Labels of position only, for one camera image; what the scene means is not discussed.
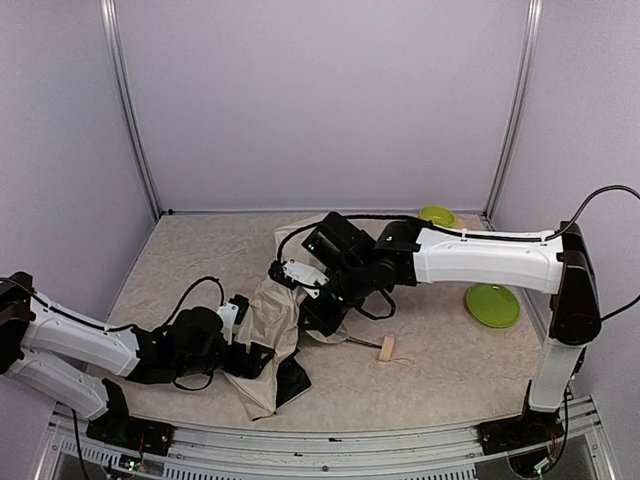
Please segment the beige folding umbrella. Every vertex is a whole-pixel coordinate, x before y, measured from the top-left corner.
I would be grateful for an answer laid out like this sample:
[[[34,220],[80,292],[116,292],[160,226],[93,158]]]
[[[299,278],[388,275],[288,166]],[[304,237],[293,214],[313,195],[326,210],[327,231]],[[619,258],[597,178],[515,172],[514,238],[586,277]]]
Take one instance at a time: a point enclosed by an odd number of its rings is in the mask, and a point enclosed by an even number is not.
[[[311,383],[295,361],[299,340],[300,305],[307,299],[301,289],[289,289],[266,276],[249,297],[249,309],[237,330],[236,340],[245,348],[256,344],[274,350],[274,357],[255,378],[226,372],[250,420],[268,418],[278,408],[306,392]]]

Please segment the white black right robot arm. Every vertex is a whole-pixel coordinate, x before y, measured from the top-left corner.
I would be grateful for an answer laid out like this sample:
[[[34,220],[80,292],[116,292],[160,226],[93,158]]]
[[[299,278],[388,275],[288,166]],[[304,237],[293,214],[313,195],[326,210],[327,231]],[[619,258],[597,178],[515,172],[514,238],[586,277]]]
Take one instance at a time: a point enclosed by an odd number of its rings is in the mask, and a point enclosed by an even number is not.
[[[602,320],[590,260],[575,225],[560,232],[502,234],[450,230],[411,217],[389,222],[378,238],[351,215],[327,214],[303,248],[319,266],[289,260],[287,278],[305,289],[300,321],[324,335],[373,292],[441,282],[515,286],[551,297],[552,318],[527,405],[556,411],[586,346]]]

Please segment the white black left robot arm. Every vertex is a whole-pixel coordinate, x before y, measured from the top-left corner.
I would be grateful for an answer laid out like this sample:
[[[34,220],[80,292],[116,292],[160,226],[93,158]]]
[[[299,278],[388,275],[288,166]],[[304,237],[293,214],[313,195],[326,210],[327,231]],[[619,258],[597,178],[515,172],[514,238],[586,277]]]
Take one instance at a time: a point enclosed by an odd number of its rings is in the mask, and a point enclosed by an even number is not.
[[[177,385],[183,377],[212,378],[218,370],[255,379],[275,352],[237,341],[248,311],[248,299],[236,295],[221,299],[216,309],[178,304],[152,330],[113,326],[51,301],[34,288],[31,275],[16,272],[1,280],[1,373],[91,422],[127,422],[121,387],[78,370],[72,360],[142,385]]]

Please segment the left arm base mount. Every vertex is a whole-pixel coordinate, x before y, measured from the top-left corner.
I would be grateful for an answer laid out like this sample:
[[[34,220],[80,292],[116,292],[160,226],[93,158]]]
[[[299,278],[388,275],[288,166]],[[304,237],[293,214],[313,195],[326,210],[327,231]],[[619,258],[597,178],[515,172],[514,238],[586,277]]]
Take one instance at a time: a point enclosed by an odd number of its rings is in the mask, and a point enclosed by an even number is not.
[[[89,422],[86,436],[105,444],[166,457],[175,427],[164,422],[137,417],[127,419],[101,418]]]

